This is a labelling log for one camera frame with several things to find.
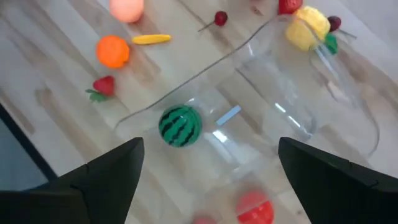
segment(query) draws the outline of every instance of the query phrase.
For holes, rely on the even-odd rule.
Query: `toy watermelon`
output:
[[[191,106],[177,105],[164,111],[159,121],[163,140],[174,147],[184,147],[198,140],[201,118]]]

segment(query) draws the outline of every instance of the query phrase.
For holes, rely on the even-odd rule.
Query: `transparent plastic bin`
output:
[[[185,194],[178,207],[181,223],[202,208],[212,213],[208,211],[211,208],[215,213],[211,216],[220,223],[238,223],[240,211],[226,215],[226,205],[214,201],[226,192],[229,196],[225,198],[233,198],[256,186],[272,201],[290,190],[281,166],[275,165],[279,164],[280,137],[352,161],[368,158],[376,150],[377,124],[347,69],[317,38],[319,46],[308,52],[292,45],[285,30],[293,20],[305,24],[316,38],[304,21],[277,16],[234,52],[116,126],[117,135],[125,140],[142,136],[144,165],[151,164],[151,172],[158,174],[160,181],[169,182],[168,187],[179,186],[175,191]],[[175,105],[192,106],[203,121],[200,138],[187,147],[169,146],[159,133],[162,113]],[[240,111],[217,124],[233,108]],[[285,180],[273,184],[275,175]],[[235,206],[234,200],[228,203]],[[179,222],[159,219],[160,223]]]

